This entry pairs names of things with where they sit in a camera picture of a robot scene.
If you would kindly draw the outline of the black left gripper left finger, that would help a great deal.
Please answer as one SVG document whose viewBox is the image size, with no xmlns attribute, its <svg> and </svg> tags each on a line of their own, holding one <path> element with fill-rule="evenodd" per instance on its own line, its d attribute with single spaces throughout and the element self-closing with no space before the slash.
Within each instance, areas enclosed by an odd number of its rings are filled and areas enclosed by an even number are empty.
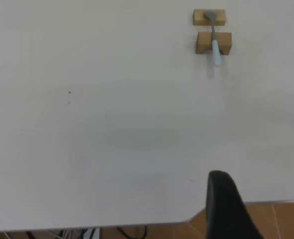
<svg viewBox="0 0 294 239">
<path fill-rule="evenodd" d="M 261 239 L 231 176 L 210 171 L 206 195 L 207 239 Z"/>
</svg>

